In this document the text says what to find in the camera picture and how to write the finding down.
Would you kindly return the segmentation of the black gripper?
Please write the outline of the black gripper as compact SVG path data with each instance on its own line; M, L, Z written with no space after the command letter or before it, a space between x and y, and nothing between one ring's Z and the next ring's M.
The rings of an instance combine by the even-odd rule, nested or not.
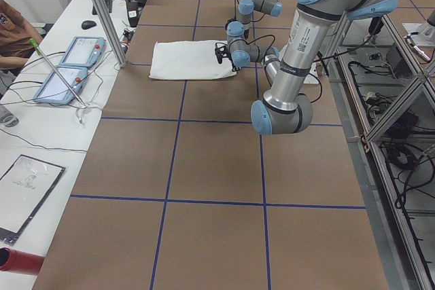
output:
M251 28L250 23L242 23L236 19L228 20L225 25L226 34L229 37L249 37L249 31Z
M236 67L234 65L234 62L232 60L232 56L231 56L230 50L228 49L227 44L225 44L223 42L215 42L214 52L215 52L215 57L216 57L219 65L221 65L223 63L224 58L227 58L232 65L233 72L237 72L240 70L239 67Z

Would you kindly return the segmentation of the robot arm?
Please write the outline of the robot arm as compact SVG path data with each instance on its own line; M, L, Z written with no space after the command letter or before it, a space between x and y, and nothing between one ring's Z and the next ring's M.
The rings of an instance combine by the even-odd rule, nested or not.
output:
M395 10L398 0L297 0L295 23L282 56L273 46L247 42L254 11L278 16L280 0L240 0L234 20L226 26L227 43L215 46L217 61L228 58L233 70L262 63L271 88L251 106L251 122L258 134L290 134L304 130L313 117L309 98L300 92L330 26L342 16L350 20L374 18Z
M227 21L225 30L229 31L230 23L240 22L243 36L248 38L254 12L278 17L282 8L280 0L234 0L234 16Z

